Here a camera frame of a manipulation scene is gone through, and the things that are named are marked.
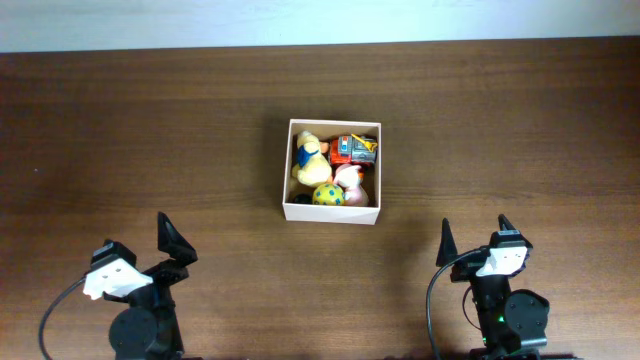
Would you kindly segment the pink hat duck figurine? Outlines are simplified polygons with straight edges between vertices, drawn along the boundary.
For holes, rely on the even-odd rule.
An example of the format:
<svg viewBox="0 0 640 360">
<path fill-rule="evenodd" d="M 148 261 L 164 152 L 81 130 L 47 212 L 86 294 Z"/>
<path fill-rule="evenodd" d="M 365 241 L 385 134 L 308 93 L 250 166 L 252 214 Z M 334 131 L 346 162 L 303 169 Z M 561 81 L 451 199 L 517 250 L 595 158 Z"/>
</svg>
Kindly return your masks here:
<svg viewBox="0 0 640 360">
<path fill-rule="evenodd" d="M 353 164 L 343 164 L 336 169 L 333 184 L 343 189 L 346 206 L 367 207 L 369 205 L 369 197 L 362 187 L 361 170 L 360 165 Z"/>
</svg>

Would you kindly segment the yellow letter ball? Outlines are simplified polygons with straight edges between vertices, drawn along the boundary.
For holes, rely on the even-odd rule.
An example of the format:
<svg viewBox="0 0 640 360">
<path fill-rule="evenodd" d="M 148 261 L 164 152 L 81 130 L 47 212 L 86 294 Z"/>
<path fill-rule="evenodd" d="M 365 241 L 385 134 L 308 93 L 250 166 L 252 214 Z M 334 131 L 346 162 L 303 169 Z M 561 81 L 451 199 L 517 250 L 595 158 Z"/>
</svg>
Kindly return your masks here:
<svg viewBox="0 0 640 360">
<path fill-rule="evenodd" d="M 344 190 L 339 185 L 322 184 L 314 190 L 312 203 L 324 206 L 343 206 L 345 204 Z"/>
</svg>

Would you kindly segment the black round cap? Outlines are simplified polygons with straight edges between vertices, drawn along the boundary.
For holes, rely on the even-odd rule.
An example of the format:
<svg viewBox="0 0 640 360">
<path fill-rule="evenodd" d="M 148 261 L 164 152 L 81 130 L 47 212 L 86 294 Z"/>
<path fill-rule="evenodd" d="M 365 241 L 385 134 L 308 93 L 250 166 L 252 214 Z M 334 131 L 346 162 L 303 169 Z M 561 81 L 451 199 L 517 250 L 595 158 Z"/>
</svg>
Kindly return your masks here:
<svg viewBox="0 0 640 360">
<path fill-rule="evenodd" d="M 311 204 L 312 197 L 308 194 L 298 194 L 293 198 L 295 204 Z"/>
</svg>

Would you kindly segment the red grey toy truck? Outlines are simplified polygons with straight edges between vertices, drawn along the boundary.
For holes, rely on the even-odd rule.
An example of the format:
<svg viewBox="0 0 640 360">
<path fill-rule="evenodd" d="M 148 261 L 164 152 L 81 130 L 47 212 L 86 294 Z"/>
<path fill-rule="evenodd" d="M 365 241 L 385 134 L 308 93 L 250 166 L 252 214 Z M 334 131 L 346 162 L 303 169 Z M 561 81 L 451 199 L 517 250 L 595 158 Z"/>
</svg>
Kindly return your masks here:
<svg viewBox="0 0 640 360">
<path fill-rule="evenodd" d="M 347 134 L 330 142 L 329 163 L 332 166 L 344 164 L 371 167 L 376 163 L 378 142 L 364 135 Z"/>
</svg>

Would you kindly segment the yellow plush duck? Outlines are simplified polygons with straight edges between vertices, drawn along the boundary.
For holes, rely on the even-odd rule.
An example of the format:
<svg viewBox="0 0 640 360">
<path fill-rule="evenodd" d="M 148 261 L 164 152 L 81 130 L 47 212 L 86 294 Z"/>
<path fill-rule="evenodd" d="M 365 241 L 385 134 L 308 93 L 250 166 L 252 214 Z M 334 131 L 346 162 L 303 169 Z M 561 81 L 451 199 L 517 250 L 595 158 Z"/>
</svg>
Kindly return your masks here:
<svg viewBox="0 0 640 360">
<path fill-rule="evenodd" d="M 302 185 L 317 187 L 332 179 L 332 167 L 325 157 L 329 143 L 320 141 L 309 131 L 298 134 L 296 163 L 292 176 Z"/>
</svg>

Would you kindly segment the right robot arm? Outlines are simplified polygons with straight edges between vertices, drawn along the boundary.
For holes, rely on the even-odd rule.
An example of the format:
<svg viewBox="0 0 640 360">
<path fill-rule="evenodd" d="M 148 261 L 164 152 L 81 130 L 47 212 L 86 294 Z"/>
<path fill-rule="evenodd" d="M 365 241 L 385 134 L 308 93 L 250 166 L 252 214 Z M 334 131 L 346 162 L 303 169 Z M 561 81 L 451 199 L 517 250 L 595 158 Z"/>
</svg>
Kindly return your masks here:
<svg viewBox="0 0 640 360">
<path fill-rule="evenodd" d="M 431 294 L 446 270 L 452 282 L 467 282 L 466 293 L 473 296 L 484 346 L 470 350 L 469 359 L 539 359 L 539 349 L 548 343 L 549 301 L 527 289 L 513 291 L 509 283 L 526 268 L 533 246 L 505 215 L 498 216 L 498 224 L 487 245 L 460 254 L 449 221 L 442 220 L 439 270 L 425 299 L 429 341 L 437 358 L 441 353 L 432 332 Z"/>
</svg>

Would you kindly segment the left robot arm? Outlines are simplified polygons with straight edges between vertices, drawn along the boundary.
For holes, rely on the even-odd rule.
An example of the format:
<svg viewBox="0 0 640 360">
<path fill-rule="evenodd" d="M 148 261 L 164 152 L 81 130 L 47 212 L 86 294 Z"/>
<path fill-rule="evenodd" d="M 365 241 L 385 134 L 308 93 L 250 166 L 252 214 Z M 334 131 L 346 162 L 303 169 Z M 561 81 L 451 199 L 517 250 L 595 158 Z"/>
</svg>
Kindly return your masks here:
<svg viewBox="0 0 640 360">
<path fill-rule="evenodd" d="M 128 307 L 112 321 L 108 339 L 117 359 L 180 359 L 185 353 L 171 287 L 189 277 L 195 249 L 169 217 L 157 216 L 157 247 L 168 258 L 140 271 L 137 256 L 107 239 L 91 258 L 83 293 Z"/>
</svg>

